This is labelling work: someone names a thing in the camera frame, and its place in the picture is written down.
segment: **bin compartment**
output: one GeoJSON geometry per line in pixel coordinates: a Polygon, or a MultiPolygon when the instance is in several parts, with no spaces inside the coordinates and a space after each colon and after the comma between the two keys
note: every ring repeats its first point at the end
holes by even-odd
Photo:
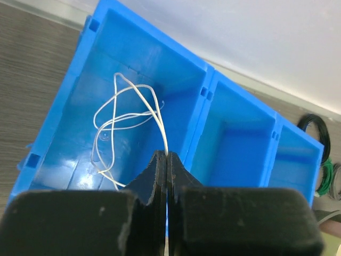
{"type": "Polygon", "coordinates": [[[323,145],[283,119],[269,187],[294,188],[310,205],[322,159],[323,145]]]}
{"type": "Polygon", "coordinates": [[[208,186],[267,186],[279,139],[277,113],[219,72],[212,86],[207,120],[197,126],[199,143],[191,145],[186,168],[208,186]]]}
{"type": "MultiPolygon", "coordinates": [[[[116,1],[102,0],[81,33],[75,56],[50,112],[22,164],[11,193],[27,189],[114,189],[90,162],[96,129],[93,116],[113,96],[113,75],[154,88],[169,150],[184,161],[200,112],[212,96],[213,67],[116,1]]],[[[118,90],[128,85],[117,77],[118,90]]],[[[142,94],[152,104],[149,90],[142,94]]],[[[98,115],[98,125],[112,119],[112,103],[98,115]]],[[[133,91],[117,98],[117,115],[148,111],[133,91]]],[[[134,118],[115,127],[146,119],[134,118]]],[[[113,177],[129,183],[164,144],[154,119],[129,130],[115,131],[113,177]]],[[[111,161],[110,132],[102,132],[99,150],[111,161]]]]}

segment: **tangled white wire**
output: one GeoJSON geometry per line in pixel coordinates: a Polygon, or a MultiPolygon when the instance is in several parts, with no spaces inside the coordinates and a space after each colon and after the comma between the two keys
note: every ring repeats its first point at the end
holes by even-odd
{"type": "Polygon", "coordinates": [[[126,130],[126,129],[132,129],[135,127],[138,127],[144,123],[146,123],[147,121],[151,120],[153,117],[157,123],[157,125],[159,126],[163,141],[164,141],[164,146],[165,146],[165,154],[168,155],[168,144],[167,144],[167,138],[166,138],[166,131],[165,131],[165,127],[164,127],[164,123],[161,117],[161,112],[160,110],[164,107],[165,103],[162,101],[162,106],[161,108],[159,108],[159,103],[155,94],[155,91],[152,87],[150,87],[149,85],[145,85],[145,84],[138,84],[138,85],[134,85],[131,81],[129,81],[127,78],[124,77],[124,75],[122,75],[121,73],[115,73],[113,76],[113,86],[114,86],[114,95],[106,102],[104,103],[95,113],[94,118],[93,118],[93,124],[95,126],[95,128],[97,129],[97,133],[94,139],[94,143],[93,143],[93,147],[92,147],[92,152],[91,152],[91,163],[97,168],[98,173],[102,174],[104,177],[106,177],[107,179],[109,179],[110,181],[112,181],[114,187],[116,190],[118,190],[117,185],[124,187],[125,185],[116,181],[110,170],[113,167],[114,163],[115,163],[115,149],[114,149],[114,142],[113,142],[113,131],[114,130],[126,130]],[[117,83],[116,83],[116,78],[117,76],[120,76],[130,87],[124,88],[122,90],[120,90],[119,92],[117,92],[117,83]],[[150,90],[154,101],[155,101],[155,108],[156,110],[153,110],[152,107],[149,105],[149,103],[147,102],[147,100],[145,99],[145,97],[141,94],[141,92],[138,90],[139,87],[143,87],[143,88],[147,88],[150,90]],[[119,96],[121,93],[126,92],[128,90],[133,89],[136,94],[140,97],[140,99],[143,101],[143,103],[145,104],[145,106],[148,108],[149,111],[143,112],[143,113],[127,113],[127,114],[123,114],[120,116],[116,117],[116,101],[117,101],[117,96],[119,96]],[[106,107],[110,102],[113,101],[113,113],[112,113],[112,119],[106,121],[104,124],[102,124],[100,127],[97,126],[96,124],[96,117],[99,114],[99,112],[106,107]],[[121,122],[127,119],[131,119],[131,118],[136,118],[139,116],[150,116],[148,117],[146,120],[136,124],[136,125],[132,125],[132,126],[128,126],[128,127],[119,127],[119,128],[115,128],[114,125],[117,122],[121,122]],[[100,133],[102,131],[111,131],[111,153],[112,153],[112,160],[110,165],[105,164],[103,158],[101,157],[100,151],[98,149],[98,139],[100,136],[100,133]],[[102,163],[102,165],[105,167],[104,170],[101,170],[95,163],[94,161],[94,152],[96,151],[96,154],[100,160],[100,162],[102,163]]]}

